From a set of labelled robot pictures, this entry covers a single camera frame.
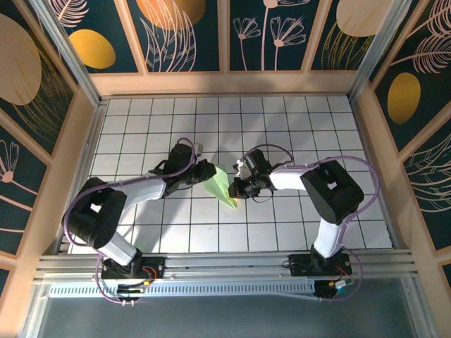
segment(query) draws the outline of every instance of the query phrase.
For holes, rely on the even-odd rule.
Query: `metal frame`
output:
[[[381,30],[374,37],[362,63],[359,66],[354,82],[351,84],[349,90],[350,103],[353,104],[360,92],[363,90],[365,84],[377,66],[379,59],[384,54],[386,48],[392,41],[396,34],[396,29],[403,19],[403,15],[407,13],[412,0],[396,0],[393,2],[387,17],[383,21]]]
[[[34,8],[37,17],[41,20],[46,31],[49,33],[51,39],[60,51],[64,60],[68,64],[70,70],[74,74],[80,86],[85,90],[86,95],[94,106],[100,104],[100,94],[94,86],[91,77],[89,76],[86,67],[81,62],[80,58],[73,45],[69,42],[69,37],[60,25],[58,19],[54,15],[49,2],[46,0],[29,0],[31,6]]]

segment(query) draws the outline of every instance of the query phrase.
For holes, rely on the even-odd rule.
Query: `green cloth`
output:
[[[228,175],[220,167],[216,167],[216,175],[210,180],[204,182],[204,189],[209,194],[215,196],[219,201],[227,204],[229,207],[236,209],[238,204],[236,200],[228,196],[229,187]]]

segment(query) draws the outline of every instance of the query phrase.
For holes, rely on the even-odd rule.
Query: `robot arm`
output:
[[[229,187],[230,197],[248,199],[262,189],[306,190],[321,217],[319,233],[311,248],[311,264],[321,271],[340,253],[345,218],[356,212],[364,199],[359,185],[337,162],[316,168],[271,164],[261,150],[253,150],[234,166],[237,177]]]

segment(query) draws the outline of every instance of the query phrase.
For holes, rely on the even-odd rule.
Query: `purple cable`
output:
[[[64,229],[64,234],[66,235],[66,237],[68,238],[69,242],[72,245],[75,246],[87,246],[87,244],[83,244],[83,243],[77,243],[76,241],[74,241],[72,239],[72,237],[70,236],[69,233],[69,229],[68,229],[68,221],[69,221],[69,215],[70,212],[73,210],[74,206],[76,205],[76,203],[81,200],[83,197],[87,196],[88,194],[91,194],[93,192],[98,192],[99,190],[105,189],[105,188],[114,188],[114,187],[119,187],[119,186],[123,186],[123,185],[128,185],[128,184],[132,184],[132,183],[136,183],[136,182],[141,182],[141,181],[145,181],[145,180],[154,180],[156,178],[170,178],[170,177],[174,177],[177,175],[180,175],[182,173],[184,173],[186,170],[188,170],[191,165],[193,165],[196,162],[196,156],[195,156],[195,149],[194,149],[194,144],[187,139],[186,137],[181,137],[180,139],[178,139],[177,143],[179,143],[180,141],[186,141],[190,146],[191,146],[191,158],[190,158],[190,162],[181,170],[179,170],[176,173],[172,173],[172,174],[167,174],[167,175],[155,175],[155,176],[148,176],[148,175],[143,175],[143,176],[139,176],[139,177],[135,177],[129,180],[124,180],[124,181],[118,181],[118,182],[110,182],[110,183],[106,183],[103,185],[100,185],[98,187],[93,187],[90,188],[88,190],[85,190],[83,193],[79,194],[77,197],[74,198],[74,200],[72,201],[72,203],[69,204],[69,207],[66,211],[66,214],[64,215],[63,218],[63,229]],[[94,278],[97,284],[97,288],[100,291],[100,294],[107,300],[110,301],[111,303],[116,303],[116,304],[131,304],[131,302],[126,301],[126,302],[121,302],[115,299],[112,299],[111,297],[109,297],[104,290],[102,290],[101,286],[100,286],[100,281],[99,281],[99,264],[101,263],[101,258],[105,257],[105,255],[94,249],[98,254],[99,257],[97,259],[97,264],[96,264],[96,272],[94,274]]]

